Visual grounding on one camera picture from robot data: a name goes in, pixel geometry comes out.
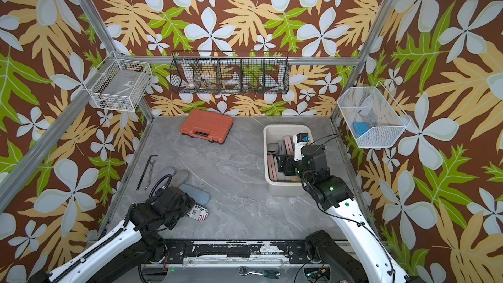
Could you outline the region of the flag print glasses case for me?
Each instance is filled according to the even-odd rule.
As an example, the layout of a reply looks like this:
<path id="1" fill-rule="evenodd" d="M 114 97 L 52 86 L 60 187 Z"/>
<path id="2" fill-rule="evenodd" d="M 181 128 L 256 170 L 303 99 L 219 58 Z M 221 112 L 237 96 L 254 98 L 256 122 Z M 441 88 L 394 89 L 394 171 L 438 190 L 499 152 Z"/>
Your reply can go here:
<path id="1" fill-rule="evenodd" d="M 195 204 L 187 213 L 186 216 L 196 221 L 204 221 L 209 215 L 206 208 Z"/>

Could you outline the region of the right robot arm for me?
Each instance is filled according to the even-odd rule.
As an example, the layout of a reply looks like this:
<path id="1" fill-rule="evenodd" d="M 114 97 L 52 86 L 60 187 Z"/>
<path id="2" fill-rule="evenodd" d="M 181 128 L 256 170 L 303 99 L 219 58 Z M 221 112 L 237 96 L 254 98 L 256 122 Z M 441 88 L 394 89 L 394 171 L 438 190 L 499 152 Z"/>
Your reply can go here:
<path id="1" fill-rule="evenodd" d="M 309 135 L 301 132 L 281 139 L 278 148 L 271 171 L 298 177 L 304 191 L 334 220 L 357 256 L 353 259 L 331 242 L 325 231 L 317 231 L 305 239 L 311 261 L 327 263 L 332 275 L 346 282 L 420 282 L 388 253 L 369 227 L 350 187 L 331 174 L 324 145 L 311 143 Z"/>

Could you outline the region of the grey fabric glasses case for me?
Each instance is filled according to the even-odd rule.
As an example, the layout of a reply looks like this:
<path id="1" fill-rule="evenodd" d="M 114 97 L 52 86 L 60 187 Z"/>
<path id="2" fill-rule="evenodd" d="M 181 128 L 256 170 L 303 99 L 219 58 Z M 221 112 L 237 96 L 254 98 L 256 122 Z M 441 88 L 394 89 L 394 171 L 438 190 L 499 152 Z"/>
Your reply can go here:
<path id="1" fill-rule="evenodd" d="M 267 154 L 268 155 L 277 155 L 280 153 L 280 146 L 277 142 L 267 144 Z"/>

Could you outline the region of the blue glasses case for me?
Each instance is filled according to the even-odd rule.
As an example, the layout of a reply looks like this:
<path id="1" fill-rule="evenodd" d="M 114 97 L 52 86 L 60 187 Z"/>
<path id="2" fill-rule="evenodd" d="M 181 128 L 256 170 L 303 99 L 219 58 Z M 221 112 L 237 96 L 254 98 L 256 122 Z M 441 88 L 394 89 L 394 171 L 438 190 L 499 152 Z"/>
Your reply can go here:
<path id="1" fill-rule="evenodd" d="M 211 195 L 208 192 L 197 187 L 182 184 L 179 189 L 187 193 L 199 206 L 207 206 L 211 200 Z"/>

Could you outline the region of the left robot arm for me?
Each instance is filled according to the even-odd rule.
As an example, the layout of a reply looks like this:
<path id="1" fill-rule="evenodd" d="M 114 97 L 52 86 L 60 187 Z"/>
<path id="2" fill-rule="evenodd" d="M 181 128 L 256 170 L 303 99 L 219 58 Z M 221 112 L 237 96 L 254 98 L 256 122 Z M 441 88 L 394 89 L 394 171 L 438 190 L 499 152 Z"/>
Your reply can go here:
<path id="1" fill-rule="evenodd" d="M 51 272 L 40 270 L 29 282 L 113 282 L 131 269 L 165 257 L 158 229 L 173 229 L 196 202 L 177 187 L 162 187 L 144 203 L 131 204 L 110 233 Z"/>

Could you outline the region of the pale purple glasses case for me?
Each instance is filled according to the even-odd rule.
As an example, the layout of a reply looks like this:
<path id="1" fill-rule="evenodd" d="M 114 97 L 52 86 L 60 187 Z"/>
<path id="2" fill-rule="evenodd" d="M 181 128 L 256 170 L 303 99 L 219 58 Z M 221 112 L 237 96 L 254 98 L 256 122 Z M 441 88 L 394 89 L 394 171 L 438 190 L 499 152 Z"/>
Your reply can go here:
<path id="1" fill-rule="evenodd" d="M 286 143 L 284 140 L 278 141 L 278 154 L 279 155 L 287 155 Z"/>

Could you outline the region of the cream plastic storage box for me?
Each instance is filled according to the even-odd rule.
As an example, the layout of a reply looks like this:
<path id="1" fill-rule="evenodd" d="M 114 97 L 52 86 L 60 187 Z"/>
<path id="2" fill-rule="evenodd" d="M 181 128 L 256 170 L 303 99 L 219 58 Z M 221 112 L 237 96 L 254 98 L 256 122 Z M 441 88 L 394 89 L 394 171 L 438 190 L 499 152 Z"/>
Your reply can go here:
<path id="1" fill-rule="evenodd" d="M 323 199 L 321 188 L 317 189 L 305 189 L 303 185 L 299 182 L 298 178 L 295 176 L 292 178 L 293 182 L 290 181 L 289 177 L 277 172 L 278 181 L 271 182 L 268 176 L 267 168 L 267 144 L 278 142 L 282 140 L 284 136 L 293 136 L 301 132 L 306 132 L 310 136 L 310 142 L 316 141 L 313 139 L 312 132 L 309 127 L 301 124 L 271 124 L 266 126 L 263 131 L 263 143 L 264 143 L 264 158 L 265 158 L 265 179 L 268 183 L 268 192 L 272 196 L 276 197 L 296 197 L 301 196 L 306 193 L 312 195 L 316 200 Z M 328 180 L 330 179 L 330 169 L 328 169 Z"/>

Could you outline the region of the small pink glasses case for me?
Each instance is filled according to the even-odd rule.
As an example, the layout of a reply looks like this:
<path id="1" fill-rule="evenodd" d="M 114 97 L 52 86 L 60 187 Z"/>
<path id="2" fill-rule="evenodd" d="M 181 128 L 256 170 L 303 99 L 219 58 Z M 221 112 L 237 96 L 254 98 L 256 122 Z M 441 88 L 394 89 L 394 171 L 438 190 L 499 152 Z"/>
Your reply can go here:
<path id="1" fill-rule="evenodd" d="M 286 154 L 287 155 L 294 155 L 295 154 L 295 149 L 294 149 L 294 145 L 293 145 L 293 142 L 292 142 L 292 137 L 291 136 L 284 136 L 283 140 L 284 140 L 284 143 L 285 143 Z"/>

